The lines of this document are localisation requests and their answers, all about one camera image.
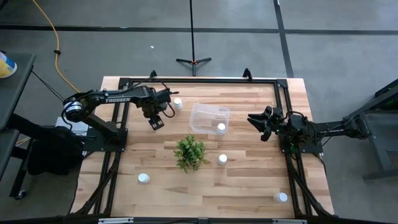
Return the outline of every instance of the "green plant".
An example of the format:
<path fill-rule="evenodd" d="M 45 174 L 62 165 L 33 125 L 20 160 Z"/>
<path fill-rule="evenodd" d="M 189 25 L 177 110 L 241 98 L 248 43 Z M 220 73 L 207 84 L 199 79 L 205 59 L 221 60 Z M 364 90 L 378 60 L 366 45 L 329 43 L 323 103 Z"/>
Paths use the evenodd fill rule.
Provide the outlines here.
<path fill-rule="evenodd" d="M 177 166 L 188 173 L 187 168 L 191 167 L 193 171 L 199 169 L 202 162 L 206 162 L 205 149 L 203 141 L 195 141 L 195 137 L 189 134 L 185 139 L 177 142 L 177 149 L 174 150 L 174 156 L 177 157 Z"/>

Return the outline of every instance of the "clear plastic container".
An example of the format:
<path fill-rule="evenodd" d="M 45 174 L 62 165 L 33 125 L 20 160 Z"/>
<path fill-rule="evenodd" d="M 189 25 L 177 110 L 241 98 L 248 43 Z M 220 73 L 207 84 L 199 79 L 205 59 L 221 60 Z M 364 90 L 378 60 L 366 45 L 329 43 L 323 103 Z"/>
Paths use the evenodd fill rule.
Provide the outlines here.
<path fill-rule="evenodd" d="M 195 103 L 191 112 L 189 125 L 192 131 L 205 134 L 223 135 L 228 130 L 229 109 L 223 106 Z M 225 129 L 219 130 L 219 124 Z"/>

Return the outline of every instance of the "wooden table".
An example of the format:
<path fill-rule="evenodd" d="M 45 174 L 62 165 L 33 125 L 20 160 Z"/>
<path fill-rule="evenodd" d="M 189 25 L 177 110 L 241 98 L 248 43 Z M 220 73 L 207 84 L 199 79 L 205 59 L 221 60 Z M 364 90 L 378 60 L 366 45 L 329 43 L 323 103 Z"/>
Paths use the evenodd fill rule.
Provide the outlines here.
<path fill-rule="evenodd" d="M 101 89 L 117 89 L 119 78 L 104 77 Z M 293 109 L 311 119 L 304 81 L 291 78 L 288 84 Z M 148 86 L 163 88 L 160 84 Z M 249 113 L 263 112 L 267 105 L 276 106 L 273 86 L 219 83 L 167 83 L 167 86 L 180 92 L 178 97 L 182 99 L 183 109 L 174 118 L 161 115 L 165 126 L 158 131 L 152 130 L 141 109 L 130 106 L 129 136 L 121 156 L 112 216 L 294 217 L 290 198 L 287 203 L 277 203 L 272 198 L 278 192 L 290 196 L 286 162 L 277 136 L 273 134 L 269 141 L 261 142 L 260 133 L 246 120 Z M 210 163 L 195 173 L 185 174 L 176 167 L 173 149 L 176 141 L 192 133 L 189 119 L 196 102 L 228 107 L 229 128 L 224 136 L 193 133 L 205 142 Z M 109 121 L 113 108 L 114 105 L 101 105 L 95 113 Z M 228 156 L 225 166 L 217 163 L 220 154 Z M 97 187 L 103 156 L 104 153 L 96 152 L 83 161 L 72 212 L 78 210 Z M 321 162 L 312 154 L 304 154 L 303 164 L 309 189 L 324 208 L 333 213 Z M 140 173 L 150 176 L 148 184 L 137 182 Z M 301 190 L 297 192 L 304 211 Z"/>

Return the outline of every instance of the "caster wheel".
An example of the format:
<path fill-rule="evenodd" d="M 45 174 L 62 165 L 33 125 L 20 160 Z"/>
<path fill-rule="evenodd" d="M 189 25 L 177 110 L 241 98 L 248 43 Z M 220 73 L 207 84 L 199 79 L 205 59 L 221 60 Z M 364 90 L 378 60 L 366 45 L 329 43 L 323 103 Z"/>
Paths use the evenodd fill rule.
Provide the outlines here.
<path fill-rule="evenodd" d="M 18 196 L 14 197 L 15 200 L 20 200 L 26 197 L 27 191 L 26 190 L 21 190 L 18 194 Z"/>

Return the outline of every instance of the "concrete floor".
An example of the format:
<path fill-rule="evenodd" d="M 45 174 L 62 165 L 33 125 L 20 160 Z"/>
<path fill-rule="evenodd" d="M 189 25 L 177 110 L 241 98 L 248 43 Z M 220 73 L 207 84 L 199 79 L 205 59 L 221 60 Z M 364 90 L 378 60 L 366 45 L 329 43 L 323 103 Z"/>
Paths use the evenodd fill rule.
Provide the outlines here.
<path fill-rule="evenodd" d="M 185 0 L 38 0 L 57 25 L 189 27 Z M 280 0 L 286 29 L 398 29 L 395 0 Z M 197 27 L 277 28 L 271 0 L 193 0 Z M 30 0 L 11 1 L 0 22 L 46 24 Z M 175 58 L 190 59 L 189 33 L 59 32 L 59 67 L 81 90 L 99 88 L 104 75 L 190 76 Z M 61 95 L 73 94 L 56 74 L 55 37 L 49 31 L 0 31 L 0 49 L 37 55 L 34 70 Z M 197 58 L 213 61 L 201 76 L 286 77 L 279 34 L 195 34 Z M 341 119 L 398 76 L 397 36 L 288 35 L 297 78 L 304 78 L 315 122 Z M 37 106 L 37 101 L 45 99 Z M 16 112 L 39 124 L 53 124 L 62 104 L 31 76 Z M 398 222 L 398 179 L 364 183 L 377 171 L 367 141 L 333 138 L 325 147 L 328 183 L 335 213 L 345 218 Z M 0 182 L 0 219 L 66 214 L 73 201 L 78 170 L 68 176 L 28 177 L 24 200 L 8 198 L 19 161 L 11 159 Z"/>

